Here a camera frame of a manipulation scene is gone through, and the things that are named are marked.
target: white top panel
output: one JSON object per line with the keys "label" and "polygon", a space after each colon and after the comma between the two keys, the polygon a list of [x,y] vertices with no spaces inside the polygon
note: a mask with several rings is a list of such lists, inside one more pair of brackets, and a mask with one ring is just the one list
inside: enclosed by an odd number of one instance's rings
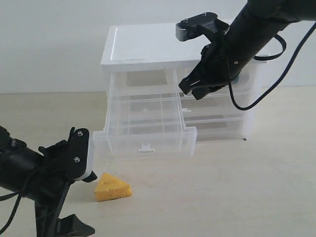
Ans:
{"label": "white top panel", "polygon": [[201,36],[180,42],[175,28],[176,23],[111,26],[101,60],[103,71],[194,67],[209,41]]}

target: beige table surface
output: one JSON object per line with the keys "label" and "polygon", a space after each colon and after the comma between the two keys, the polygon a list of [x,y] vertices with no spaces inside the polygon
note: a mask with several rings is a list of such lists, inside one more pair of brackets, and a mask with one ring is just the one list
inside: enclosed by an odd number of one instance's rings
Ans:
{"label": "beige table surface", "polygon": [[[0,95],[0,124],[29,147],[101,130],[105,93]],[[95,237],[315,237],[316,87],[278,88],[259,106],[251,139],[198,144],[193,158],[95,161],[134,195],[96,203],[95,182],[75,183],[61,216],[75,213]],[[8,192],[0,189],[0,195]],[[1,226],[14,200],[0,203]],[[34,237],[21,202],[5,237]]]}

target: white wall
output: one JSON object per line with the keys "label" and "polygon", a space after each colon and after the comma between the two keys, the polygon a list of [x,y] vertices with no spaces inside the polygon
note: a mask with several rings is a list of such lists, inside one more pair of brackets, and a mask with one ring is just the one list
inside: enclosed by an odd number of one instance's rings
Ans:
{"label": "white wall", "polygon": [[[110,25],[169,23],[216,12],[232,19],[246,0],[0,0],[0,93],[102,91],[100,59]],[[282,35],[284,56],[270,63],[270,85],[311,26],[299,23]],[[315,85],[316,34],[282,85]],[[267,46],[280,50],[277,43]]]}

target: plastic drawer unit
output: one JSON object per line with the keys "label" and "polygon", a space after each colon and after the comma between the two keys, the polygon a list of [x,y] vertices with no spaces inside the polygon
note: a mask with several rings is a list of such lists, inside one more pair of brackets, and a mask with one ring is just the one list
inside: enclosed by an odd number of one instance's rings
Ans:
{"label": "plastic drawer unit", "polygon": [[[106,157],[192,156],[197,140],[246,139],[254,110],[237,110],[228,87],[195,100],[178,87],[208,41],[179,42],[175,24],[110,27],[101,61],[108,107],[94,150]],[[248,105],[261,89],[265,62],[250,62],[233,88]]]}

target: cheese wedge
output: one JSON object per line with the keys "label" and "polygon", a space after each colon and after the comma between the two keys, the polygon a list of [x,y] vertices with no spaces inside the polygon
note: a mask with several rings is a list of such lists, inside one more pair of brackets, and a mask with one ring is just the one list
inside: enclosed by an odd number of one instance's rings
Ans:
{"label": "cheese wedge", "polygon": [[97,201],[107,201],[130,197],[132,190],[128,183],[108,173],[103,173],[94,194]]}

